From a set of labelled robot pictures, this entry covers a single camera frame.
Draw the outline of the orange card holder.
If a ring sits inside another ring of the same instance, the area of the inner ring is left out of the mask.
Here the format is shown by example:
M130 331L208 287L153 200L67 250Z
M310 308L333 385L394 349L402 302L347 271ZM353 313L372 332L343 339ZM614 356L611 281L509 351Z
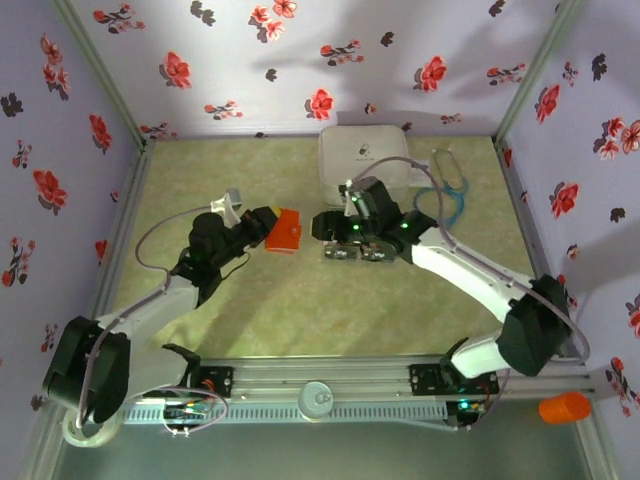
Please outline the orange card holder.
M281 209L278 220L265 240L271 253L295 254L300 248L300 214L297 210Z

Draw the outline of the small white wipe packet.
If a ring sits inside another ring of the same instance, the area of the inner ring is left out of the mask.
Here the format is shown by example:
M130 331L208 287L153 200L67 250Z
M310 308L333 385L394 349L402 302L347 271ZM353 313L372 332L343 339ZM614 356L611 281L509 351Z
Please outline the small white wipe packet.
M410 183L411 188L426 188L431 187L432 182L430 177L424 173L425 170L430 169L429 159L416 159L416 162L420 164L420 167L413 165L410 170Z

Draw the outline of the blue stethoscope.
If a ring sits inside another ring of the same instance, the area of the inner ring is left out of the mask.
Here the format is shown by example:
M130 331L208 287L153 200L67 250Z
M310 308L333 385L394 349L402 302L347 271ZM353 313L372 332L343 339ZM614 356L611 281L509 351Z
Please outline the blue stethoscope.
M449 180L443 172L442 165L450 165L456 173L456 178ZM442 199L448 198L455 203L455 210L449 216L444 216L442 223L447 230L455 226L465 209L465 197L469 190L469 182L463 175L460 165L451 149L433 149L430 165L438 175L438 188L427 186L420 188L413 198L413 207L420 210L419 201L428 194L441 194Z

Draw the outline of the white square box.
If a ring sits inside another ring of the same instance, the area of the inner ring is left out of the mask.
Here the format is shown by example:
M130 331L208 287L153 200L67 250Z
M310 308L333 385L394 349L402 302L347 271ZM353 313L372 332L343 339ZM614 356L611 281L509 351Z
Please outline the white square box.
M340 187L384 158L409 157L404 132L392 125L330 126L318 139L319 182L323 201L343 206Z

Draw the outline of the green circuit board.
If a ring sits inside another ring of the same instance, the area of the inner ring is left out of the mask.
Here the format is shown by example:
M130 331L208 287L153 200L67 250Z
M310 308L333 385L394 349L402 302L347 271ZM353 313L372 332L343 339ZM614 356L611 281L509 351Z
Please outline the green circuit board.
M163 419L170 421L202 421L211 413L209 403L187 402L169 404L164 408Z
M446 403L448 418L446 423L456 430L471 431L486 416L484 401L458 400Z

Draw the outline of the clear tape roll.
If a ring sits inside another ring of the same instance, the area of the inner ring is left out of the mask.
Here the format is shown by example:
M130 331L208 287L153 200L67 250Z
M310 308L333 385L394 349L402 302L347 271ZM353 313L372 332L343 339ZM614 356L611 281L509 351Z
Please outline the clear tape roll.
M124 413L116 412L108 420L97 422L91 414L82 427L76 425L77 410L67 408L62 419L63 439L78 448L98 448L114 439L124 424Z

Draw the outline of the aluminium side rail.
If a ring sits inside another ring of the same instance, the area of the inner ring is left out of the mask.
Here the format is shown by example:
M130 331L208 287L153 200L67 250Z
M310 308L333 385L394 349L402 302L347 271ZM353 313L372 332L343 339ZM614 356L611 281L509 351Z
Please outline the aluminium side rail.
M155 141L144 143L130 163L128 176L120 194L117 214L108 238L106 257L99 267L90 316L99 317L111 311L117 297L119 283L126 263L136 214L143 194Z
M550 274L551 268L545 252L542 249L541 238L537 232L530 210L531 202L529 200L524 201L521 199L521 194L525 191L525 188L517 174L514 161L507 164L507 161L505 160L505 152L509 150L510 147L503 142L498 148L494 146L494 149L500 162L533 272L537 276ZM578 333L572 333L570 339L566 340L560 348L560 357L554 359L553 363L585 365L586 359L590 354L590 347L588 341L581 338L581 335L581 331L578 331Z

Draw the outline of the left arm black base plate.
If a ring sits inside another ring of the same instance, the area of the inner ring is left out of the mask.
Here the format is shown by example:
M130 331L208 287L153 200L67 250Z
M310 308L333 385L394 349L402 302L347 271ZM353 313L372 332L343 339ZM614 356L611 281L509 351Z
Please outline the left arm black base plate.
M231 366L201 366L192 373L188 386L208 390L229 399L234 386L235 369Z

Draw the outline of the wide aluminium base rail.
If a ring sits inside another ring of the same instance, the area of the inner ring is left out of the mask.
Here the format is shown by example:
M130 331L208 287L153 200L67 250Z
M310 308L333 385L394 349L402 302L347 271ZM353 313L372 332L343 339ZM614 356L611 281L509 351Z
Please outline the wide aluminium base rail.
M594 391L583 366L550 365L540 375L527 377L502 370L495 373L500 391L493 396L452 395L413 396L408 366L438 363L435 356L387 357L256 357L202 360L187 369L189 377L201 366L231 366L235 369L234 386L229 400L233 403L291 403L301 388L311 381L327 384L339 403L401 402L420 399L458 401L504 399L544 399L561 393Z

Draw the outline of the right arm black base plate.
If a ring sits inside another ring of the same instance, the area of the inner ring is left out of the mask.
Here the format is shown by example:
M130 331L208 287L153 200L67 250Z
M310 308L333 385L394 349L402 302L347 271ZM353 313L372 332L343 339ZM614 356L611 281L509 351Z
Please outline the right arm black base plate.
M427 363L409 365L408 375L413 396L493 396L500 391L495 372L468 379L452 367Z

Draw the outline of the aluminium frame post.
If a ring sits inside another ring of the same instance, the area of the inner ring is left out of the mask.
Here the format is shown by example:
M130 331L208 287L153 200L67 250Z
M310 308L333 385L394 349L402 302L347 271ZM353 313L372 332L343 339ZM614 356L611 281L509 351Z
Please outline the aluminium frame post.
M588 0L561 0L554 19L545 34L520 86L511 100L495 134L492 136L493 145L498 148L507 138L514 127L528 98L532 94L536 83L544 73L552 54L558 50L569 34L573 23Z
M585 396L590 402L591 413L576 423L576 429L590 478L620 480L613 446L597 407L598 398L595 391L588 391Z
M101 58L94 42L91 40L90 35L84 27L75 7L72 5L71 0L47 0L47 2L69 31L88 67L94 74L112 106L117 111L120 120L124 123L126 130L134 141L138 151L144 152L147 146L147 141L139 132L134 117L124 97L117 87L116 82L114 81L114 78L105 62Z
M32 432L17 480L52 480L62 447L60 425L38 425Z

